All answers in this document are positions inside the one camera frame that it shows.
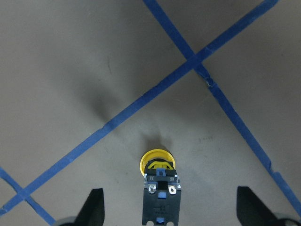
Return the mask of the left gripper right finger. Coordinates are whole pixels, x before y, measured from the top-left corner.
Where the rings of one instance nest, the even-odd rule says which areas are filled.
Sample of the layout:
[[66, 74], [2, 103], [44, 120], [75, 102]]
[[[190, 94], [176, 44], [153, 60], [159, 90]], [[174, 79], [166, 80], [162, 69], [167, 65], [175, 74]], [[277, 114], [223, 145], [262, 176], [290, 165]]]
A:
[[242, 226], [271, 226], [277, 217], [248, 186], [237, 188], [237, 218]]

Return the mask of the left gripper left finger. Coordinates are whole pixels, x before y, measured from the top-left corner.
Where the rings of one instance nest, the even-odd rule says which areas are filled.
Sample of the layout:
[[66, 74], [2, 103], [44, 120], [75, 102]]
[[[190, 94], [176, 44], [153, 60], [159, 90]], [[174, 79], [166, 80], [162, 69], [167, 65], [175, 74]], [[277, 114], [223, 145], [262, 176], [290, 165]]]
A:
[[92, 189], [77, 215], [74, 226], [102, 226], [104, 224], [104, 194], [102, 188]]

